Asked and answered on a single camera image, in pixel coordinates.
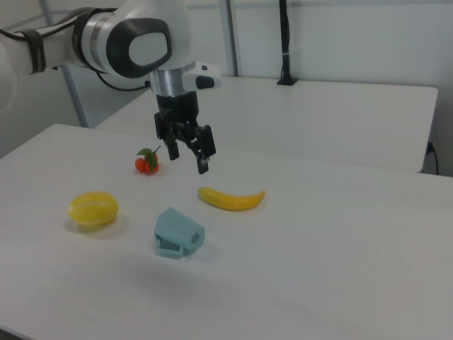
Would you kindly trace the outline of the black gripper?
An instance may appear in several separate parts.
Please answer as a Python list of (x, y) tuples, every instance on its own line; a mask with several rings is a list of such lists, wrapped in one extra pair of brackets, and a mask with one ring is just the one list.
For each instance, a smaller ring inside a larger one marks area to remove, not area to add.
[(179, 158), (178, 140), (189, 140), (189, 148), (197, 161), (199, 174), (209, 170), (210, 157), (216, 147), (210, 125), (198, 126), (199, 105), (197, 94), (191, 91), (182, 96), (157, 96), (159, 112), (154, 115), (156, 135), (164, 139), (171, 161)]

